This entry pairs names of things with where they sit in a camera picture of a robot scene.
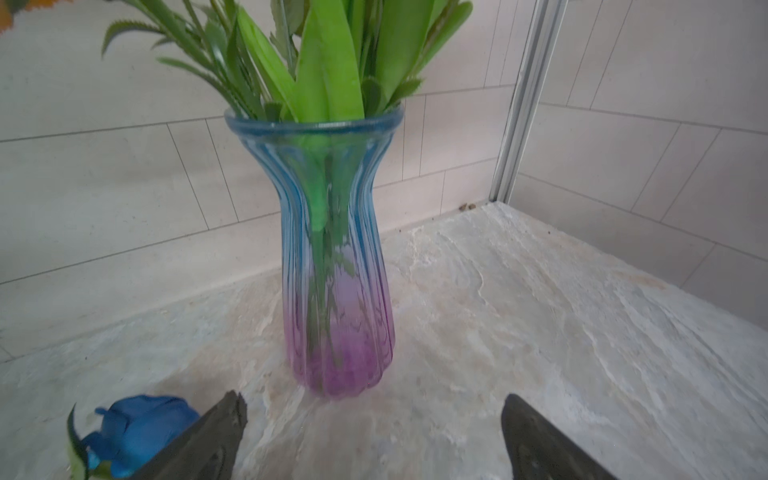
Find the stone countertop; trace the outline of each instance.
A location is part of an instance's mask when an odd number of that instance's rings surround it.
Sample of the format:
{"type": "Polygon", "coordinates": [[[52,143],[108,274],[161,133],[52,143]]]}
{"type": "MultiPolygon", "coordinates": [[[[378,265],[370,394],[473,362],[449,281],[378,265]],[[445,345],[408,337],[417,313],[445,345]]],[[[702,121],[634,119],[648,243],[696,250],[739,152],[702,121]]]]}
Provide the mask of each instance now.
{"type": "Polygon", "coordinates": [[[298,387],[271,273],[0,365],[0,478],[67,478],[65,419],[248,402],[235,478],[511,478],[516,392],[622,480],[768,478],[768,332],[501,204],[385,238],[393,364],[298,387]]]}

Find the white tile wall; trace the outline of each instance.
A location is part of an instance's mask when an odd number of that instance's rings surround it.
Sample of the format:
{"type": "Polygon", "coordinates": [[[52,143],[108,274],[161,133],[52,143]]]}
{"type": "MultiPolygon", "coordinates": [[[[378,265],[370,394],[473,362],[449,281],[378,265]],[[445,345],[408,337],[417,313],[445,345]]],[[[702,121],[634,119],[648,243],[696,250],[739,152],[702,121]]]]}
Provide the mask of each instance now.
{"type": "Polygon", "coordinates": [[[717,128],[682,124],[632,211],[661,220],[719,131],[717,128]]]}
{"type": "Polygon", "coordinates": [[[507,56],[502,68],[502,85],[516,84],[520,72],[520,62],[525,51],[525,42],[528,31],[531,28],[536,0],[518,0],[515,9],[515,20],[512,23],[512,32],[507,44],[507,56]]]}
{"type": "Polygon", "coordinates": [[[0,282],[206,230],[165,125],[0,143],[0,282]]]}
{"type": "MultiPolygon", "coordinates": [[[[243,4],[273,28],[267,0],[243,4]]],[[[221,115],[226,103],[204,81],[154,60],[177,51],[150,51],[152,35],[122,35],[101,59],[107,26],[140,17],[122,2],[19,13],[0,41],[0,140],[221,115]]]]}
{"type": "Polygon", "coordinates": [[[566,105],[603,0],[569,2],[541,90],[541,101],[566,105]]]}
{"type": "Polygon", "coordinates": [[[271,215],[0,285],[0,344],[21,356],[280,265],[271,215]]]}
{"type": "Polygon", "coordinates": [[[376,171],[376,178],[373,179],[374,187],[402,180],[403,131],[404,128],[400,124],[392,137],[389,149],[384,154],[382,163],[379,164],[379,169],[376,171]]]}
{"type": "Polygon", "coordinates": [[[205,120],[168,125],[209,228],[237,222],[205,120]]]}
{"type": "Polygon", "coordinates": [[[441,213],[457,210],[463,204],[488,199],[497,159],[458,167],[445,172],[441,213]]]}
{"type": "Polygon", "coordinates": [[[768,258],[768,135],[723,130],[664,223],[768,258]]]}
{"type": "Polygon", "coordinates": [[[498,157],[512,87],[430,95],[421,175],[498,157]]]}
{"type": "Polygon", "coordinates": [[[507,58],[509,37],[512,34],[512,24],[515,22],[517,9],[518,0],[502,0],[499,3],[496,26],[493,29],[491,57],[488,60],[488,70],[485,72],[486,87],[495,87],[502,83],[504,61],[507,58]]]}
{"type": "Polygon", "coordinates": [[[593,108],[768,131],[768,3],[643,0],[593,108]]]}
{"type": "Polygon", "coordinates": [[[631,3],[632,0],[603,1],[576,74],[569,105],[584,108],[592,105],[631,3]]]}
{"type": "Polygon", "coordinates": [[[406,117],[403,119],[404,145],[402,150],[403,180],[419,176],[424,139],[424,108],[427,97],[411,97],[406,101],[406,117]]]}
{"type": "Polygon", "coordinates": [[[440,214],[443,172],[373,189],[379,230],[386,232],[440,214]]]}
{"type": "Polygon", "coordinates": [[[499,0],[473,0],[472,14],[421,73],[421,93],[485,84],[498,6],[499,0]]]}
{"type": "Polygon", "coordinates": [[[677,286],[713,246],[525,175],[518,175],[511,205],[677,286]]]}
{"type": "Polygon", "coordinates": [[[539,105],[520,171],[630,210],[677,124],[539,105]]]}
{"type": "Polygon", "coordinates": [[[243,221],[280,211],[280,199],[272,181],[224,119],[207,122],[237,218],[243,221]]]}
{"type": "Polygon", "coordinates": [[[768,262],[718,245],[684,289],[768,329],[768,262]]]}

